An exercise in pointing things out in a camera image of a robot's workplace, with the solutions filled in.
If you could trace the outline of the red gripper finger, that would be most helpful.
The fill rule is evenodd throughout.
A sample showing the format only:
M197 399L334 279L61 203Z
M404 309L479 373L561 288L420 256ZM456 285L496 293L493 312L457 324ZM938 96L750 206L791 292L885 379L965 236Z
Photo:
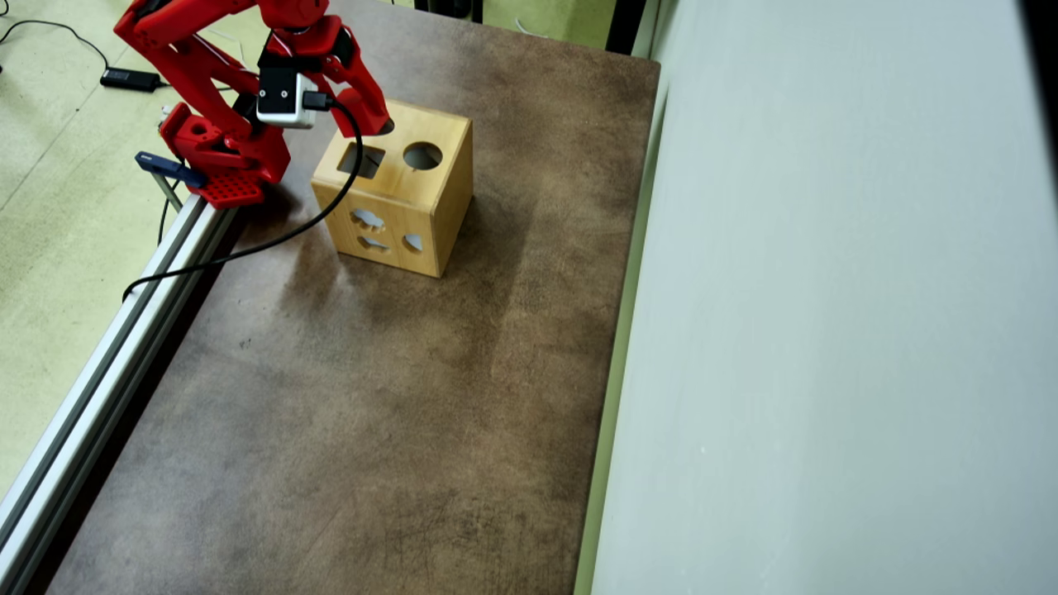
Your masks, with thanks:
M389 112L381 87L364 64L360 46L350 38L351 56L347 65L347 107L359 125L386 125Z
M338 107L330 110L341 136L355 136L354 123L359 126L360 136L382 136L390 115L381 87L375 82L366 65L350 64L346 68L341 64L329 64L329 79L347 84L347 88L340 91L336 100L348 114Z

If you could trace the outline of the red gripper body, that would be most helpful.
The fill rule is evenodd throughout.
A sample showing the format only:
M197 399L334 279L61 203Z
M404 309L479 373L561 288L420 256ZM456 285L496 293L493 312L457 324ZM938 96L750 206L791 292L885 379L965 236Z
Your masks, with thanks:
M272 29L258 68L293 69L314 83L354 83L368 76L351 29L334 15L312 26Z

